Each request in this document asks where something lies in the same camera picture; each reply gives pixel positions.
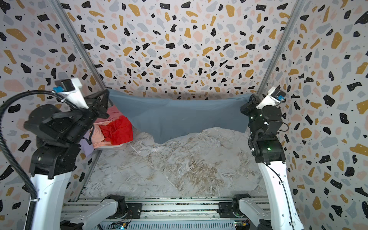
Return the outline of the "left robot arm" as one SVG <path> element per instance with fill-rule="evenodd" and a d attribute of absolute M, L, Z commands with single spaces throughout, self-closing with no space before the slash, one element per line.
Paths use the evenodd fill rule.
<path fill-rule="evenodd" d="M 36 135 L 37 150 L 31 158 L 29 172 L 37 191 L 34 199 L 33 230 L 91 230 L 108 217 L 128 215 L 124 196 L 108 195 L 100 204 L 71 220 L 62 220 L 64 194 L 81 151 L 80 141 L 98 118 L 107 118 L 109 91 L 104 90 L 78 102 L 79 107 L 62 112 L 45 104 L 29 115 L 24 127 Z"/>

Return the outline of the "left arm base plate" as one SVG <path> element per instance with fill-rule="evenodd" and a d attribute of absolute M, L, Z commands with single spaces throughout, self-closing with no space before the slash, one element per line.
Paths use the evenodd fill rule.
<path fill-rule="evenodd" d="M 116 219 L 139 219 L 142 206 L 142 203 L 118 204 L 117 211 L 113 217 Z"/>

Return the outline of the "grey t-shirt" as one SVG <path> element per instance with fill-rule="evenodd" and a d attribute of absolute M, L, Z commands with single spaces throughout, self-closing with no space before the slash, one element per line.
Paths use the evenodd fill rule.
<path fill-rule="evenodd" d="M 249 122 L 241 106 L 249 102 L 250 94 L 221 100 L 172 100 L 111 89 L 109 99 L 134 128 L 152 135 L 158 144 L 213 127 L 245 132 Z"/>

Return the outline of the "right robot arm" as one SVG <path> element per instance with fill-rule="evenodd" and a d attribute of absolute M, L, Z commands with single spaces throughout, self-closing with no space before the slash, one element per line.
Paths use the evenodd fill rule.
<path fill-rule="evenodd" d="M 250 195 L 235 195 L 233 213 L 247 217 L 256 230 L 302 230 L 288 183 L 286 156 L 277 138 L 285 124 L 281 110 L 271 103 L 261 105 L 261 100 L 252 95 L 241 113 L 249 118 L 248 145 L 266 185 L 270 212 L 266 213 Z"/>

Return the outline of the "white laundry basket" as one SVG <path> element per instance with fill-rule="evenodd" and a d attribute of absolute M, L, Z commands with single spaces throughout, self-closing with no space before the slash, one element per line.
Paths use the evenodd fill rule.
<path fill-rule="evenodd" d="M 114 148 L 120 148 L 120 147 L 122 147 L 122 146 L 124 146 L 124 144 L 120 144 L 120 145 L 111 145 L 111 143 L 110 142 L 101 142 L 101 143 L 98 143 L 98 144 L 96 144 L 96 145 L 94 145 L 94 148 L 96 149 L 96 150 L 104 150 L 104 149 L 114 149 Z"/>

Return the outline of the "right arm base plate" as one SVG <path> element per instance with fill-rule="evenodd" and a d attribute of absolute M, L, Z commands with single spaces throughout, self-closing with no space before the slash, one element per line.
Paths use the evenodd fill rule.
<path fill-rule="evenodd" d="M 219 202 L 217 210 L 220 218 L 237 218 L 232 202 Z"/>

